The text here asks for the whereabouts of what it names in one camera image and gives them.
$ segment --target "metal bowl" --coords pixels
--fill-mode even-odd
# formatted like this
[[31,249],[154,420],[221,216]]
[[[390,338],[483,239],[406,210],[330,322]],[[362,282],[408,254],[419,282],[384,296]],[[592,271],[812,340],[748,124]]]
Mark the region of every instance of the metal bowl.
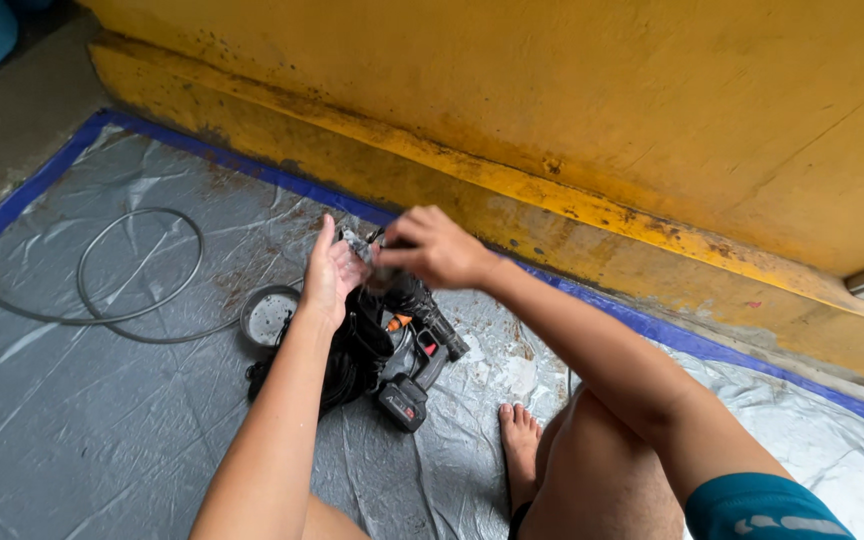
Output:
[[285,319],[299,307],[299,291],[288,285],[265,285],[248,293],[239,322],[242,334],[259,347],[276,346]]

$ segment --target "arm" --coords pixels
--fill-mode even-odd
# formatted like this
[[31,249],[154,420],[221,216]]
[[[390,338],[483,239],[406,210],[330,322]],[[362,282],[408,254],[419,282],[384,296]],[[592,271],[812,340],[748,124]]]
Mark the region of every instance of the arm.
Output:
[[616,417],[651,445],[685,505],[703,483],[731,473],[791,479],[715,395],[628,326],[488,251],[437,207],[413,208],[379,264],[403,266],[433,287],[481,289],[501,302],[574,370]]
[[334,227],[326,215],[292,324],[212,478],[190,539],[302,538],[330,343],[346,295],[365,271],[348,244],[332,245]]

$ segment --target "person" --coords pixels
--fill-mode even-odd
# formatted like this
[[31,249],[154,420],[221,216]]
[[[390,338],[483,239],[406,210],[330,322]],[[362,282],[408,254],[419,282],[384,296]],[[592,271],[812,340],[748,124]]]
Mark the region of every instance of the person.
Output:
[[[346,295],[366,268],[323,219],[301,301],[269,376],[205,494],[190,538],[365,539],[309,493],[319,394]],[[394,221],[376,264],[432,288],[478,289],[583,381],[545,428],[498,408],[510,538],[852,538],[707,388],[618,320],[487,250],[435,206]]]

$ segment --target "yellow painted ledge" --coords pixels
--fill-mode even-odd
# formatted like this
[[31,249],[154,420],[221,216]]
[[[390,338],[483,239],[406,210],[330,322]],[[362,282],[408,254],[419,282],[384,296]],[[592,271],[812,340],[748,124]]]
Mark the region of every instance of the yellow painted ledge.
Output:
[[524,259],[764,329],[864,383],[864,300],[837,278],[117,34],[91,52],[112,95],[159,121],[386,207],[438,204]]

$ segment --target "hand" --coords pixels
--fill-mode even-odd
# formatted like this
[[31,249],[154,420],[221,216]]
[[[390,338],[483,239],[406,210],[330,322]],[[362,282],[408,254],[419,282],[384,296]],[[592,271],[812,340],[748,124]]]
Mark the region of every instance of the hand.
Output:
[[415,247],[383,248],[375,263],[404,268],[432,288],[481,289],[501,261],[438,206],[409,209],[386,229],[385,240],[387,245],[404,240]]
[[346,317],[346,297],[362,285],[368,275],[366,263],[344,241],[335,239],[335,220],[331,215],[322,217],[321,231],[309,254],[305,269],[305,284],[298,302],[300,309],[314,310],[325,317],[335,332]]

